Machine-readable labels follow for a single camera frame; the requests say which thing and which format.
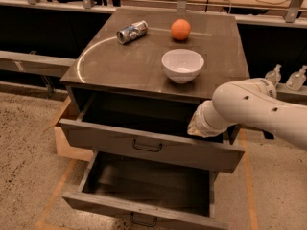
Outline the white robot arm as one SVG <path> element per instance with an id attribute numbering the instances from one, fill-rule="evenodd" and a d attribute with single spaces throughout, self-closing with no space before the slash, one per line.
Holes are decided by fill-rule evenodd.
<path id="1" fill-rule="evenodd" d="M 189 135 L 215 137 L 236 124 L 255 127 L 307 150 L 307 106 L 276 98 L 266 79 L 230 81 L 200 104 L 188 125 Z"/>

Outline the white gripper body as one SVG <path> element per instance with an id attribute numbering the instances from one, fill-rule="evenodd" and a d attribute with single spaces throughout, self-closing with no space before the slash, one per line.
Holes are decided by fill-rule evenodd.
<path id="1" fill-rule="evenodd" d="M 215 110 L 213 103 L 205 101 L 193 114 L 187 133 L 203 138 L 215 137 L 225 132 L 228 127 L 229 122 Z"/>

